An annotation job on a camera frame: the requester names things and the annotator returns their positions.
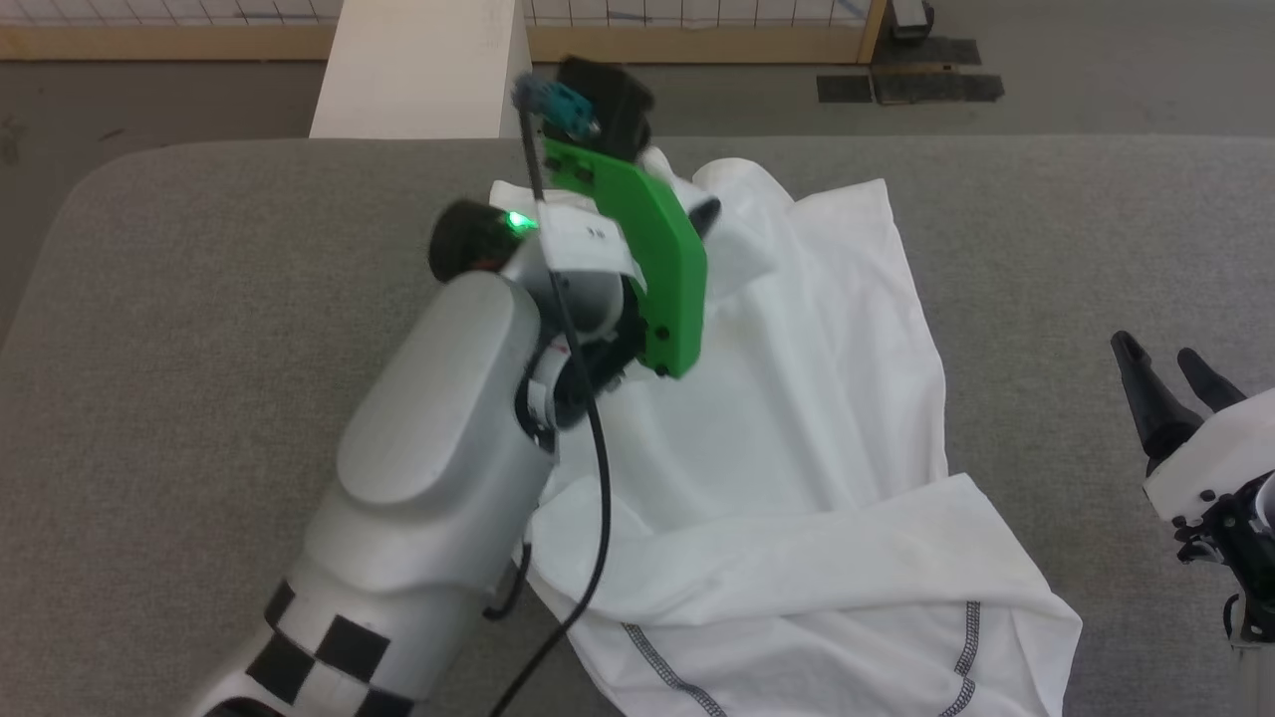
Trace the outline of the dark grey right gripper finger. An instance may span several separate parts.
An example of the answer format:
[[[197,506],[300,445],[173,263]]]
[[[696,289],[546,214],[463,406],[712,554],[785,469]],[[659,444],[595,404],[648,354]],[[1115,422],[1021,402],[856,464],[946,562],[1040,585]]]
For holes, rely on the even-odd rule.
[[[1238,404],[1247,398],[1239,387],[1214,370],[1197,350],[1183,347],[1176,353],[1176,364],[1193,390],[1193,395],[1210,408],[1211,413],[1207,417],[1214,417],[1230,404]]]
[[[1153,370],[1148,351],[1131,333],[1116,332],[1111,347],[1142,453],[1148,455],[1145,472],[1151,475],[1192,438],[1204,418],[1176,399],[1173,390]]]

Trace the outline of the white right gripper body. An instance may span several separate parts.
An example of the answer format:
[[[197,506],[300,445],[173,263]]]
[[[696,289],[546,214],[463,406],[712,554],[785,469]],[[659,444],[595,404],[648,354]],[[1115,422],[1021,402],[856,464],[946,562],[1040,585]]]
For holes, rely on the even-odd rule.
[[[1275,546],[1275,387],[1207,417],[1142,484],[1156,515],[1178,522],[1179,563],[1224,566],[1228,535]]]

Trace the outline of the green white left gripper body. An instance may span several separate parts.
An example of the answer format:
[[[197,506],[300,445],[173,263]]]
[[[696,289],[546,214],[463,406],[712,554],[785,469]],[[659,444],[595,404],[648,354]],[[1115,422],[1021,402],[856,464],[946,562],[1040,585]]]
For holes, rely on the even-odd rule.
[[[544,154],[555,186],[594,204],[586,211],[537,200],[548,268],[632,279],[646,323],[638,358],[660,375],[683,378],[701,353],[708,258],[673,188],[629,159],[569,142],[546,139]]]

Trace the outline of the white garment with grey stitching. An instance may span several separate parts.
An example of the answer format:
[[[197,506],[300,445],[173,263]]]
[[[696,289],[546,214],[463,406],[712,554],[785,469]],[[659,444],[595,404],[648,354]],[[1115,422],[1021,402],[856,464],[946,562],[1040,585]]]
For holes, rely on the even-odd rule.
[[[601,399],[609,558],[570,632],[625,717],[1062,717],[1081,619],[943,452],[943,367],[880,179],[743,158],[696,367]]]

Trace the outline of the black floor mat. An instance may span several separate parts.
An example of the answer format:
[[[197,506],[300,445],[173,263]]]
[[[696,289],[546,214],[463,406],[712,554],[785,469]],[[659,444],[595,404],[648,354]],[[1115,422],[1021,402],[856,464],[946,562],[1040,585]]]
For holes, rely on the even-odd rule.
[[[873,74],[878,105],[951,105],[996,102],[1005,94],[1000,77],[963,77],[956,73]]]

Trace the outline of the black floor device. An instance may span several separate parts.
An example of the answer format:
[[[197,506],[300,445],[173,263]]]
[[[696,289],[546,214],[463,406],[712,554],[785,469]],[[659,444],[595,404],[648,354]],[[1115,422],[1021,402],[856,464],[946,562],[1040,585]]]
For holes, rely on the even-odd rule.
[[[895,43],[923,43],[936,22],[929,0],[890,0],[890,40]]]

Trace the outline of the white rectangular pillar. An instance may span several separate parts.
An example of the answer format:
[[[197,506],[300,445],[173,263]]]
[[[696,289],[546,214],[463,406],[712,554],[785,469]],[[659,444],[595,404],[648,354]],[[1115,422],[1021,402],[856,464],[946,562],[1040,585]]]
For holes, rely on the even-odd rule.
[[[518,137],[521,0],[346,0],[309,137]]]

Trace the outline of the grey fabric sofa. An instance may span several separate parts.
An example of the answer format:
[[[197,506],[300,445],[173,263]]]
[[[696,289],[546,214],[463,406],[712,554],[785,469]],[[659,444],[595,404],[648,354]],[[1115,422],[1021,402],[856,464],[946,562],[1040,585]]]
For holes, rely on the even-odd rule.
[[[1111,334],[1275,387],[1275,140],[673,137],[790,191],[884,179],[969,473],[1082,617],[1067,717],[1237,709],[1221,566],[1176,559]],[[513,140],[204,142],[96,168],[0,350],[0,717],[171,717],[260,621],[342,427]]]

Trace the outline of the tile-print panel with wooden frame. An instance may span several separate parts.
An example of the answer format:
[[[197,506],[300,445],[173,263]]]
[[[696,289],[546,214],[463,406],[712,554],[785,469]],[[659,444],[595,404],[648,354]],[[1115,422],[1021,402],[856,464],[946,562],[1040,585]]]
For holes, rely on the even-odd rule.
[[[717,28],[530,26],[533,63],[567,55],[632,65],[849,65],[873,60],[890,0],[857,26]],[[324,61],[334,26],[0,26],[4,61]]]

